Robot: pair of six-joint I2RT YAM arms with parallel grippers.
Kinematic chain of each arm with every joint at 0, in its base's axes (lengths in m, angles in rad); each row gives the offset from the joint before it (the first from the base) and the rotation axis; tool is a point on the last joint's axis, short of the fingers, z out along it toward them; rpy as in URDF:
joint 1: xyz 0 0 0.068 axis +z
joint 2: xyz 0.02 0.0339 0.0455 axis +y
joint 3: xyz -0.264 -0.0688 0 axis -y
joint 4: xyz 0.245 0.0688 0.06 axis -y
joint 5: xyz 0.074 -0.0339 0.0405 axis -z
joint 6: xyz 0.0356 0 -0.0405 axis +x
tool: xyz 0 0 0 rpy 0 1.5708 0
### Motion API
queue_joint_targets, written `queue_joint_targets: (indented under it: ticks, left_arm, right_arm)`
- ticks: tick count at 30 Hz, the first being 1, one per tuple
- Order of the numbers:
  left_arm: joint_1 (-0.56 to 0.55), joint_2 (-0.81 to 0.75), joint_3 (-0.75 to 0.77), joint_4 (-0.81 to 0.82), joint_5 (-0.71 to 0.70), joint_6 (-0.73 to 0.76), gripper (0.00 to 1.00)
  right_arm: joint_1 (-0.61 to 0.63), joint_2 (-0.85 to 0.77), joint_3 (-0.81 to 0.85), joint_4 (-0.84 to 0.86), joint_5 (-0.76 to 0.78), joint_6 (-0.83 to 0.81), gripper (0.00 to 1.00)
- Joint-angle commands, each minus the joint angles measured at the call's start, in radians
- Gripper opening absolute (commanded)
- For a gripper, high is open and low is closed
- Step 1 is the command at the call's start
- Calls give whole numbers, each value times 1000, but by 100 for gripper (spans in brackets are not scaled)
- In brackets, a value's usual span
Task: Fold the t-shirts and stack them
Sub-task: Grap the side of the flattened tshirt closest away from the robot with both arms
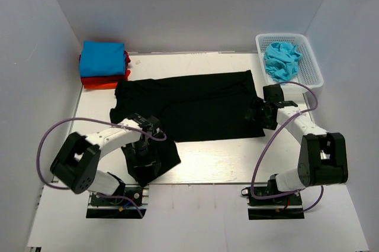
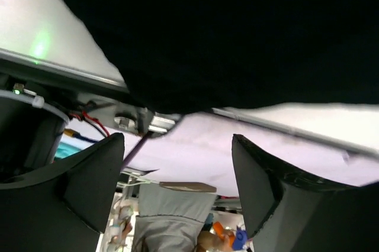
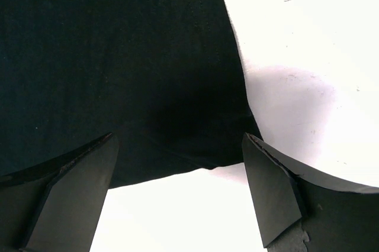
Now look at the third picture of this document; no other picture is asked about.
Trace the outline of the black t shirt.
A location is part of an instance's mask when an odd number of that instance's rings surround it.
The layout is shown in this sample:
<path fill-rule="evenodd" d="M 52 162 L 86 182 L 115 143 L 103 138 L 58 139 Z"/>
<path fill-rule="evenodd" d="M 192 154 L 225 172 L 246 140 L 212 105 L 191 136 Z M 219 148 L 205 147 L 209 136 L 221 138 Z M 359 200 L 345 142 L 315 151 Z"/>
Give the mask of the black t shirt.
<path fill-rule="evenodd" d="M 224 0 L 1 0 L 1 173 L 107 133 L 112 188 L 242 162 L 259 129 Z"/>

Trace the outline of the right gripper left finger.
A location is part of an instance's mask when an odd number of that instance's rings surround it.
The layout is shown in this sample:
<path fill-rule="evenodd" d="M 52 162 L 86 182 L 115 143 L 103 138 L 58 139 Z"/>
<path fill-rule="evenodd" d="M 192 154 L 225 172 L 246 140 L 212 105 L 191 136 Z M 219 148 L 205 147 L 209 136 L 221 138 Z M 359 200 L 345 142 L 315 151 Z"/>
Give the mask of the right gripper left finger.
<path fill-rule="evenodd" d="M 109 133 L 1 176 L 1 251 L 89 251 L 118 150 Z"/>

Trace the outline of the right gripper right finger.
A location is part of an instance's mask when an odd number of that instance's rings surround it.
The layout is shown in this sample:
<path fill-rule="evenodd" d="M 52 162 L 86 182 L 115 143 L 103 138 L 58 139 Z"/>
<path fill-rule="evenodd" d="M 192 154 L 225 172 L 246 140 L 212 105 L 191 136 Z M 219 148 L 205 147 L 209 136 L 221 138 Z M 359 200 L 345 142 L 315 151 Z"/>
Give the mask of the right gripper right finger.
<path fill-rule="evenodd" d="M 378 188 L 317 170 L 252 134 L 242 151 L 265 249 L 378 250 Z"/>

